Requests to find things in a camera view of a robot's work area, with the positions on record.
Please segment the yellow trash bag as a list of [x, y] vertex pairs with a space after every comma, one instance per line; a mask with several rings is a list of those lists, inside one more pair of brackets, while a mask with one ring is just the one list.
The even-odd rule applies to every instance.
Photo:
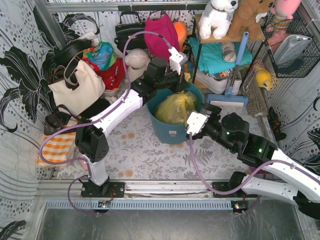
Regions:
[[158, 99], [154, 101], [155, 105], [151, 113], [162, 123], [186, 125], [191, 112], [197, 108], [198, 98], [188, 89], [173, 92], [172, 87], [157, 92]]

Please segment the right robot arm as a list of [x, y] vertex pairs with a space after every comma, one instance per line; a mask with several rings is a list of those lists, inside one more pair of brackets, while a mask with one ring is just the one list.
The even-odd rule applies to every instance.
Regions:
[[198, 166], [196, 172], [215, 195], [258, 195], [277, 199], [298, 208], [303, 214], [320, 218], [320, 177], [289, 158], [280, 148], [266, 138], [252, 134], [250, 124], [237, 113], [220, 116], [221, 108], [204, 104], [210, 114], [192, 111], [187, 118], [186, 136], [190, 141], [210, 137], [247, 166], [251, 174], [235, 171], [226, 191], [213, 188], [203, 178]]

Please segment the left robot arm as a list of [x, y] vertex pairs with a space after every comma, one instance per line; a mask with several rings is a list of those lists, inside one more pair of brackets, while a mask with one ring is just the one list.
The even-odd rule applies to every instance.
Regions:
[[177, 93], [188, 88], [189, 83], [181, 72], [187, 60], [184, 56], [167, 63], [162, 58], [153, 58], [143, 75], [134, 80], [121, 97], [99, 114], [80, 122], [75, 145], [87, 161], [88, 177], [94, 185], [101, 186], [109, 179], [104, 163], [109, 151], [109, 134], [128, 115], [154, 98], [159, 90]]

